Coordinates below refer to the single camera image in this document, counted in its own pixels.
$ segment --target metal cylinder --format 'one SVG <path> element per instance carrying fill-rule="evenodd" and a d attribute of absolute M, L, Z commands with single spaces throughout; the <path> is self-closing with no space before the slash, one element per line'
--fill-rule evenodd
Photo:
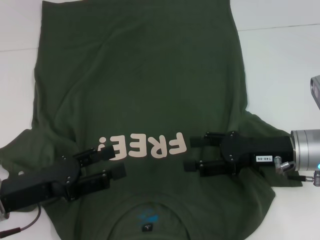
<path fill-rule="evenodd" d="M 291 132 L 296 171 L 320 170 L 320 129 Z"/>
<path fill-rule="evenodd" d="M 314 182 L 314 177 L 313 176 L 305 176 L 305 181 L 309 182 L 309 183 L 313 183 Z"/>
<path fill-rule="evenodd" d="M 276 156 L 274 158 L 274 165 L 275 165 L 275 172 L 277 174 L 283 174 L 284 173 L 282 171 L 281 164 L 282 164 L 282 158 L 280 156 Z"/>
<path fill-rule="evenodd" d="M 320 187 L 320 171 L 314 171 L 313 181 L 313 185 Z"/>

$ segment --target dark green shirt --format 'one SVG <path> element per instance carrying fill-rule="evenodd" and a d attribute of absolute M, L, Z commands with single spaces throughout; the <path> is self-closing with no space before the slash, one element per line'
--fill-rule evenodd
<path fill-rule="evenodd" d="M 111 188 L 45 210 L 62 240 L 243 240 L 275 197 L 298 186 L 273 168 L 200 177 L 183 161 L 212 161 L 190 149 L 205 132 L 281 136 L 246 111 L 241 46 L 228 0 L 43 2 L 34 71 L 32 130 L 0 150 L 11 172 L 113 144 L 127 177 Z M 153 230 L 142 226 L 153 223 Z"/>

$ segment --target white surface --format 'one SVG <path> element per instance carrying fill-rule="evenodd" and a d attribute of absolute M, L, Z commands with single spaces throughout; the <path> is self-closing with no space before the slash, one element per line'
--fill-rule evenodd
<path fill-rule="evenodd" d="M 319 7 L 318 0 L 232 0 L 239 30 L 318 24 Z M 37 57 L 37 50 L 32 48 L 38 46 L 40 9 L 40 0 L 0 0 L 0 51 L 6 51 L 0 52 L 0 147 L 31 124 Z M 240 31 L 239 37 L 247 76 L 248 110 L 288 132 L 320 129 L 320 110 L 309 88 L 310 78 L 320 75 L 320 26 Z M 0 169 L 0 178 L 5 176 Z M 265 220 L 248 239 L 318 239 L 320 189 L 306 183 L 300 188 L 274 190 L 276 198 Z M 23 227 L 36 214 L 13 213 L 0 223 L 0 231 Z M 48 216 L 42 213 L 33 227 L 7 239 L 59 237 Z"/>

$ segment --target cable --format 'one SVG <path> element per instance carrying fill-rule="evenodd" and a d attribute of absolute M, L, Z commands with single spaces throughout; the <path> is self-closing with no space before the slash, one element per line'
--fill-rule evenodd
<path fill-rule="evenodd" d="M 40 218 L 40 215 L 41 215 L 41 206 L 40 206 L 39 203 L 37 204 L 37 206 L 38 206 L 38 214 L 30 224 L 28 224 L 27 226 L 22 227 L 22 228 L 17 227 L 17 228 L 13 228 L 13 229 L 10 229 L 10 230 L 0 231 L 0 239 L 3 239 L 3 238 L 8 237 L 8 236 L 11 236 L 13 234 L 20 233 L 23 230 L 26 230 L 26 229 L 30 228 L 33 224 L 35 224 L 36 221 L 38 221 L 38 219 Z"/>

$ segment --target shirt tag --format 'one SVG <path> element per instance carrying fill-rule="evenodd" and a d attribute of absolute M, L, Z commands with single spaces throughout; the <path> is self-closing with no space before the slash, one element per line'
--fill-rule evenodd
<path fill-rule="evenodd" d="M 142 226 L 142 232 L 151 232 L 153 228 L 154 228 L 154 225 L 152 223 L 144 224 Z"/>

